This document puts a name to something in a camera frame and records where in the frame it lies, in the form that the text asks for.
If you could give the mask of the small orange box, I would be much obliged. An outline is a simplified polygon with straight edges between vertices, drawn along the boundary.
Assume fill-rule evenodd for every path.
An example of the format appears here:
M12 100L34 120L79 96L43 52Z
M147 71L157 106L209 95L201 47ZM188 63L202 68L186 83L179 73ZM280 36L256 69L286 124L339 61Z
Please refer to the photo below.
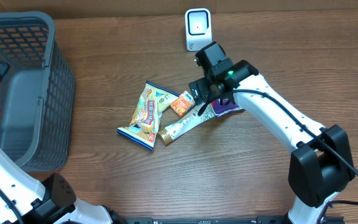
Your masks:
M195 100L190 93L184 91L171 105L171 109L180 117L184 116L195 105Z

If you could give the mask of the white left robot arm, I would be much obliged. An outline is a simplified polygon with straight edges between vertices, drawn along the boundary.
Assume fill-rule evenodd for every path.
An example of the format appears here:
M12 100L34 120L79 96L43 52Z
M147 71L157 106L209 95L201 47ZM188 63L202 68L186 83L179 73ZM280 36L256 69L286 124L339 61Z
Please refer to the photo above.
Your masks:
M60 174L40 182L0 149L0 223L125 223L114 210L76 197Z

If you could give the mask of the yellow snack bag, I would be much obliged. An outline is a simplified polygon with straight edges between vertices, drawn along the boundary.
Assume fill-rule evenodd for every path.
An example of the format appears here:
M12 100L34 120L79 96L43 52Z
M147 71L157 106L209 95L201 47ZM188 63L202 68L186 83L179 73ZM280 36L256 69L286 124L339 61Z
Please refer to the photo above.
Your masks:
M117 133L152 151L162 114L178 97L178 93L146 81L131 122Z

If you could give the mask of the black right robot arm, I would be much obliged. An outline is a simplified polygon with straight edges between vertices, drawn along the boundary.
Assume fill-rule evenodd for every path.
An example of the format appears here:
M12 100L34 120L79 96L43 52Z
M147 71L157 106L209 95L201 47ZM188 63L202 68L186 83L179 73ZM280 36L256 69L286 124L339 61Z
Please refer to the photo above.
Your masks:
M282 223L327 223L328 207L356 177L345 130L326 128L281 97L246 60L233 63L212 42L195 54L204 76L189 84L196 104L229 100L254 115L287 149L288 182L296 198Z

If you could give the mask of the purple red Carefree pack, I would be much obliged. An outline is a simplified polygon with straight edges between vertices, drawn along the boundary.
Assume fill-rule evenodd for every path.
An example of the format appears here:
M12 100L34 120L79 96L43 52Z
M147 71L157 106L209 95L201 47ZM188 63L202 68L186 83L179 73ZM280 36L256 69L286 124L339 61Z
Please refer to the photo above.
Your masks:
M220 99L214 100L211 103L211 107L216 118L244 110L243 108L239 107L237 104L229 101L228 99L224 99L223 101Z

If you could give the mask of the white tube gold cap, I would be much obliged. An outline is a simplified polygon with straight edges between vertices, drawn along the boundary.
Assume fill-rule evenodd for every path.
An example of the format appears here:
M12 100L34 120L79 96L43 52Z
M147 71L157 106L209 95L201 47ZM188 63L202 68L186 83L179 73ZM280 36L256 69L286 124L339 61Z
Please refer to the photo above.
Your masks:
M206 107L202 115L198 115L198 112L203 105L195 106L189 112L187 112L184 117L180 120L170 124L158 132L158 136L161 138L164 145L169 145L174 140L178 139L183 134L187 133L189 130L197 127L199 124L214 118L214 112L210 105Z

